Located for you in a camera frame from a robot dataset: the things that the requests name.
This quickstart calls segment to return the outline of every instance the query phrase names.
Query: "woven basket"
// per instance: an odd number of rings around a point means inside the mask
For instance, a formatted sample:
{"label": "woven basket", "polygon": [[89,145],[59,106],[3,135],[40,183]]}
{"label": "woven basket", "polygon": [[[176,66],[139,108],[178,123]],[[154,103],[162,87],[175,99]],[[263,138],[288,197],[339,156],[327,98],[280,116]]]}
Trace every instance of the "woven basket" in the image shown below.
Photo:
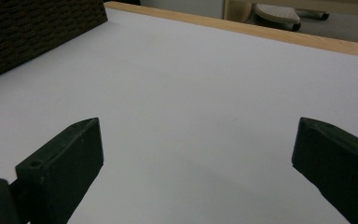
{"label": "woven basket", "polygon": [[0,0],[0,75],[105,21],[103,0]]}

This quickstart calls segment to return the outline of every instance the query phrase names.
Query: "table edge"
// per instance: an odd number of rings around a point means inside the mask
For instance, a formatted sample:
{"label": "table edge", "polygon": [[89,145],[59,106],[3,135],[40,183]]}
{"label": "table edge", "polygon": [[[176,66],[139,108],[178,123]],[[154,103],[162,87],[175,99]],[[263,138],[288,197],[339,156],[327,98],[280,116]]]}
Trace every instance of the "table edge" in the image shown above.
{"label": "table edge", "polygon": [[333,39],[317,35],[305,35],[235,21],[224,21],[215,18],[190,15],[182,12],[175,12],[152,7],[135,6],[119,2],[105,2],[104,5],[106,8],[153,16],[173,21],[182,21],[244,35],[253,35],[285,43],[358,56],[358,43],[356,42]]}

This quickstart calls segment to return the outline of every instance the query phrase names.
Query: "floor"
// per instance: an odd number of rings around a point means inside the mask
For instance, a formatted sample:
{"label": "floor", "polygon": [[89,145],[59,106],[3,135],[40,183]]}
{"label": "floor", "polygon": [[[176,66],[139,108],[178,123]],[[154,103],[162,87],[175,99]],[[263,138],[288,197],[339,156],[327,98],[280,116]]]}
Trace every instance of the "floor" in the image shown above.
{"label": "floor", "polygon": [[[326,21],[321,21],[322,13],[306,10],[297,10],[296,13],[301,18],[299,33],[358,42],[358,16],[330,13]],[[280,24],[258,19],[253,10],[246,23],[283,30],[292,29],[291,24]]]}

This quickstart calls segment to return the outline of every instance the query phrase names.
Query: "white surface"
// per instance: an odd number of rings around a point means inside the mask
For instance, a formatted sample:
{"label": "white surface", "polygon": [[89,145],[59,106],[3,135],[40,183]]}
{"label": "white surface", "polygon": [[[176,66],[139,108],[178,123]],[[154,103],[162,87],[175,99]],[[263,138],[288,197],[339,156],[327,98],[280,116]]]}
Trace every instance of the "white surface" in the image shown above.
{"label": "white surface", "polygon": [[358,57],[108,17],[0,76],[0,177],[99,117],[105,164],[70,223],[347,223],[291,155],[300,117],[358,135]]}
{"label": "white surface", "polygon": [[156,7],[194,15],[223,18],[223,0],[141,0],[144,7]]}

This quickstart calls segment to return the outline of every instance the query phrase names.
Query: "wooden trim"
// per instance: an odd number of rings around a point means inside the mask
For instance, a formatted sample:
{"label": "wooden trim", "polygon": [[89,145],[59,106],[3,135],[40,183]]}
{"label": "wooden trim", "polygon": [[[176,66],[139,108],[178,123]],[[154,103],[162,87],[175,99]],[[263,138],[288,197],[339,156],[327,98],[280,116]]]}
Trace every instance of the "wooden trim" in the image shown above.
{"label": "wooden trim", "polygon": [[332,39],[316,35],[304,35],[234,21],[224,21],[152,7],[133,6],[118,2],[107,2],[104,3],[104,5],[107,8],[128,11],[173,21],[182,21],[245,35],[254,35],[262,38],[278,40],[290,44],[297,44],[316,49],[325,49],[334,52],[358,56],[358,43],[351,41]]}

